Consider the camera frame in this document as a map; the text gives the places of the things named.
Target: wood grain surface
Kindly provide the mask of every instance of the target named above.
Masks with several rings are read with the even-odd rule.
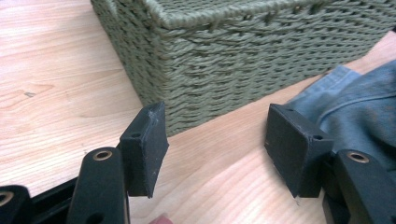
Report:
[[[388,33],[347,66],[396,59]],[[324,223],[321,199],[293,199],[263,147],[268,105],[319,77],[169,138],[154,198],[130,198],[132,223]],[[142,107],[88,0],[0,1],[0,185],[32,196],[115,146]]]

